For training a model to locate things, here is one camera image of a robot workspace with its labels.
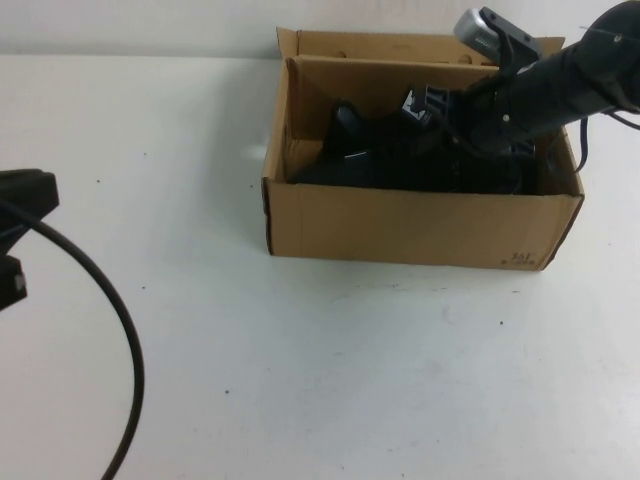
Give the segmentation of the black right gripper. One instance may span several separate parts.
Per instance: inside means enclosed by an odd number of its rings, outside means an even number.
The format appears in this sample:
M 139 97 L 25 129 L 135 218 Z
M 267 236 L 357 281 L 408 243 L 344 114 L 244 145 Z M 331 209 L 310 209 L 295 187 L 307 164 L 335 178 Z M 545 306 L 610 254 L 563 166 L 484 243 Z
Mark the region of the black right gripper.
M 480 153 L 512 153 L 518 162 L 536 159 L 536 144 L 513 119 L 512 97 L 530 86 L 528 74 L 484 77 L 458 92 L 425 87 L 424 121 L 452 120 L 460 137 Z

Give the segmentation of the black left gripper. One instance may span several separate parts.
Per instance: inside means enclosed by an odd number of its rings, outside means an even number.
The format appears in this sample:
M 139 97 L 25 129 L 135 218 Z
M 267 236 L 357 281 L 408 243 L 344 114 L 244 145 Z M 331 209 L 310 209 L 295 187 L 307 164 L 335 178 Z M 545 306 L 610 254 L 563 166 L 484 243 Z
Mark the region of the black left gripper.
M 5 310 L 25 298 L 26 279 L 21 262 L 10 256 L 2 256 L 0 267 L 0 309 Z

